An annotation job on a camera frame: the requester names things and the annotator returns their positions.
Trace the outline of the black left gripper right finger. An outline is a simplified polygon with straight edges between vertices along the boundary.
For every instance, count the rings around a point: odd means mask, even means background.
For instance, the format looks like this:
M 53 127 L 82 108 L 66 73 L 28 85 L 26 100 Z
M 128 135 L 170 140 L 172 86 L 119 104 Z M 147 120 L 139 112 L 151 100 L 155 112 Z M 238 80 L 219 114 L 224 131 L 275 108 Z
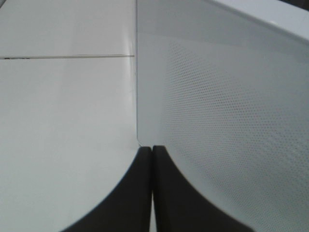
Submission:
M 164 146 L 153 147 L 152 185 L 159 232 L 251 232 L 204 198 L 182 175 Z

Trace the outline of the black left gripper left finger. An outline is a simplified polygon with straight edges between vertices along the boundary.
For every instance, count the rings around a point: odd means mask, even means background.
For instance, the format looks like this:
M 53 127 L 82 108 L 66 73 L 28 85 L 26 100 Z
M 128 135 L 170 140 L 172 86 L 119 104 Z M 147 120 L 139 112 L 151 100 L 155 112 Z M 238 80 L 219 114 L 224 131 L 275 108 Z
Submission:
M 148 232 L 152 208 L 152 150 L 140 147 L 121 181 L 65 232 Z

